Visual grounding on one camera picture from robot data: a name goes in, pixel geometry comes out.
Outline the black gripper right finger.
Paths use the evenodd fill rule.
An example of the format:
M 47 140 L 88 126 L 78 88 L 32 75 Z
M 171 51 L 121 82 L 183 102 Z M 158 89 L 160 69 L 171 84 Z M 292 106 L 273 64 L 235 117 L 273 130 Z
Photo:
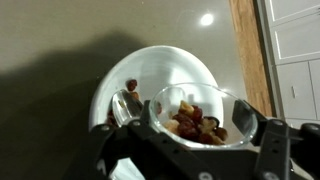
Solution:
M 299 129 L 291 128 L 284 121 L 267 119 L 243 100 L 234 102 L 232 121 L 242 134 L 253 122 L 251 143 L 260 147 L 255 180 L 304 180 L 291 171 L 292 162 L 314 180 L 320 179 L 319 124 L 304 123 Z

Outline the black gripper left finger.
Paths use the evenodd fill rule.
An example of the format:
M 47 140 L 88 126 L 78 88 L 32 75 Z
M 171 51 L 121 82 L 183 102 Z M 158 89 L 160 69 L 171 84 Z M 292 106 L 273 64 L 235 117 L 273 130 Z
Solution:
M 95 126 L 82 142 L 63 180 L 110 180 L 117 161 L 129 158 L 147 180 L 214 180 L 209 166 L 142 117 L 120 128 Z

